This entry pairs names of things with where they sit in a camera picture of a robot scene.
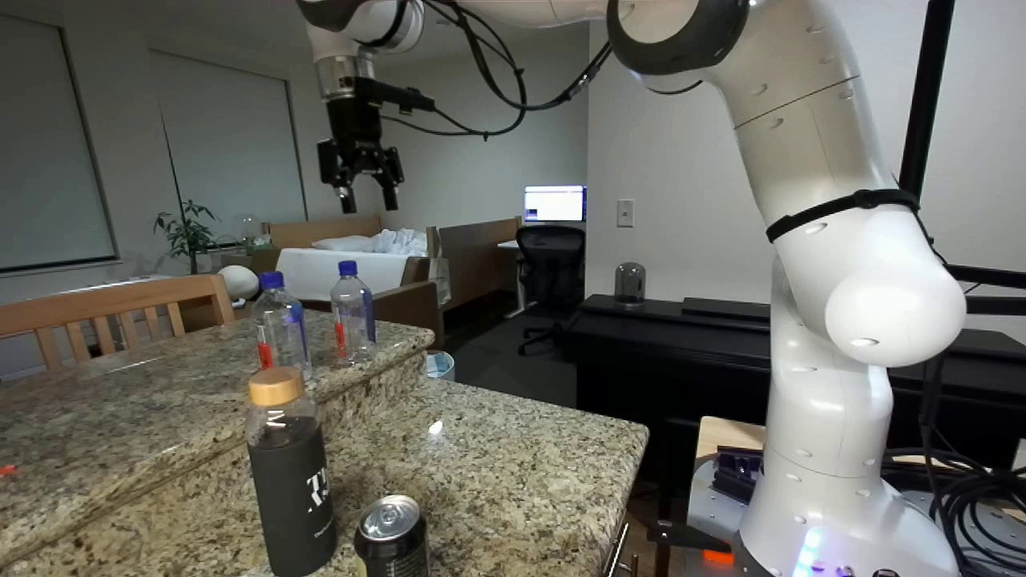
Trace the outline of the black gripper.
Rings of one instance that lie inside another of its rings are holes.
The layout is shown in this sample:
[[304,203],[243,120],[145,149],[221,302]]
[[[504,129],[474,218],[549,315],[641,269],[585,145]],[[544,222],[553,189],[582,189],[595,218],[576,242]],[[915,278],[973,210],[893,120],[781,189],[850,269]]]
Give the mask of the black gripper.
[[343,213],[355,213],[353,180],[369,173],[381,187],[386,210],[397,210],[401,157],[381,145],[381,116],[364,100],[326,101],[330,136],[318,145],[321,180],[338,189]]

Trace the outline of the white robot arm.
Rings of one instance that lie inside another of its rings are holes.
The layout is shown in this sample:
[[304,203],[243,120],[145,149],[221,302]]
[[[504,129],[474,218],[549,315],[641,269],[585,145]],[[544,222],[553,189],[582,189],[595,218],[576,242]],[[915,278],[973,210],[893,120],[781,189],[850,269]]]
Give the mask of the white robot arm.
[[867,92],[824,0],[446,0],[555,27],[600,19],[653,92],[728,101],[775,249],[763,475],[738,561],[763,577],[963,577],[944,528],[884,477],[899,365],[939,356],[964,296],[879,165]]

